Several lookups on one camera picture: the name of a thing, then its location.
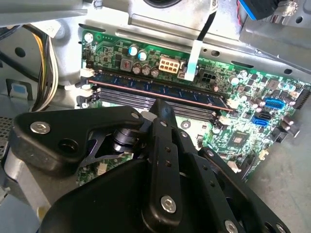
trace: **integrated circuit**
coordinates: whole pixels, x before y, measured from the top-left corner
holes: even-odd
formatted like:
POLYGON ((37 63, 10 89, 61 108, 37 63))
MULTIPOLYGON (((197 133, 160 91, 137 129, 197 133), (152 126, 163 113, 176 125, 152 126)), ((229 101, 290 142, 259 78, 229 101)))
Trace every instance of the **integrated circuit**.
POLYGON ((228 142, 229 147, 241 148, 249 138, 249 133, 235 131, 228 142))

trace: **capacitor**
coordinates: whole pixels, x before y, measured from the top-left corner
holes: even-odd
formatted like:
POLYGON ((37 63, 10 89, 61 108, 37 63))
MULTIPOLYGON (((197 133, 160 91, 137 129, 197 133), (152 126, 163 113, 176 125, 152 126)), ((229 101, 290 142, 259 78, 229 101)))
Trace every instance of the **capacitor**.
POLYGON ((133 65, 132 71, 134 74, 140 74, 141 73, 141 65, 138 62, 136 62, 133 65))
POLYGON ((291 127, 285 122, 285 121, 282 121, 280 126, 285 129, 286 131, 290 130, 291 127))
POLYGON ((146 64, 146 65, 143 65, 141 72, 142 72, 144 75, 148 76, 148 75, 150 74, 150 71, 151 71, 150 66, 148 66, 147 64, 146 64))
POLYGON ((84 40, 85 40, 86 42, 88 42, 88 43, 91 43, 91 42, 93 41, 93 34, 91 34, 91 33, 86 33, 86 34, 84 35, 84 40))
POLYGON ((218 128, 213 128, 212 129, 213 134, 219 134, 220 133, 220 129, 218 128))
POLYGON ((247 96, 246 96, 244 93, 240 93, 240 94, 239 94, 239 98, 240 98, 240 100, 243 101, 243 102, 247 101, 247 96))
POLYGON ((295 100, 293 100, 291 97, 285 97, 285 102, 288 104, 288 105, 290 105, 290 106, 294 106, 295 104, 296 104, 296 101, 295 100))
POLYGON ((218 92, 219 91, 219 87, 217 86, 217 84, 213 83, 210 85, 210 89, 213 91, 213 92, 218 92))
POLYGON ((157 78, 160 74, 160 71, 158 70, 157 67, 153 67, 151 69, 151 76, 154 77, 154 78, 157 78))
POLYGON ((258 104, 254 100, 250 99, 248 102, 252 108, 258 108, 258 104))
POLYGON ((290 116, 284 116, 283 120, 288 124, 288 125, 294 125, 294 121, 292 120, 292 118, 290 116))
POLYGON ((131 45, 128 48, 128 54, 130 54, 131 56, 136 56, 138 53, 138 47, 136 45, 131 45))
POLYGON ((263 107, 263 106, 266 105, 266 102, 263 101, 263 99, 260 98, 260 97, 257 97, 257 98, 255 99, 255 102, 258 104, 259 107, 263 107))
POLYGON ((285 83, 285 82, 280 82, 278 84, 278 88, 280 88, 283 91, 288 91, 290 89, 290 87, 291 86, 289 84, 285 83))
POLYGON ((144 50, 139 51, 139 53, 138 53, 138 59, 139 59, 140 61, 146 61, 146 59, 147 59, 147 54, 146 54, 146 52, 145 52, 144 50))
POLYGON ((236 86, 239 84, 240 80, 237 76, 231 75, 230 78, 228 79, 229 83, 233 86, 236 86))

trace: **gray metal surface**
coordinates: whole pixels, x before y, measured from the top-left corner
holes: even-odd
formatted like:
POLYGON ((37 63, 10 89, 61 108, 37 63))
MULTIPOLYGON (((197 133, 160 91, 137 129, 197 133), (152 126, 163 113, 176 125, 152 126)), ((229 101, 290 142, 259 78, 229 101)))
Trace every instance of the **gray metal surface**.
POLYGON ((37 21, 82 16, 87 13, 82 9, 82 0, 26 0, 0 2, 0 27, 37 21))

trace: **sata port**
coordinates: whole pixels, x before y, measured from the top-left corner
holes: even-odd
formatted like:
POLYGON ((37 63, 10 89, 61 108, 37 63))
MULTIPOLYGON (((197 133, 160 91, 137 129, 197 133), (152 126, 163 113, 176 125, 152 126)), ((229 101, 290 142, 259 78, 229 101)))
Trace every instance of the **sata port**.
POLYGON ((257 119, 263 119, 263 120, 271 120, 272 116, 268 112, 261 112, 261 113, 256 113, 255 114, 257 119))

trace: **motherboard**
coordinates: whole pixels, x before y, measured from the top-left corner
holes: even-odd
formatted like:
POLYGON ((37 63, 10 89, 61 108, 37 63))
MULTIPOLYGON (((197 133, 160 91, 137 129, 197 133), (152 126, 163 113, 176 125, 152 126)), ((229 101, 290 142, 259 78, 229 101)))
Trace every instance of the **motherboard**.
POLYGON ((185 80, 189 54, 84 30, 82 68, 94 95, 87 107, 130 105, 148 110, 156 98, 172 105, 178 127, 197 149, 209 146, 246 181, 273 143, 296 137, 292 119, 310 95, 310 83, 204 58, 185 80))

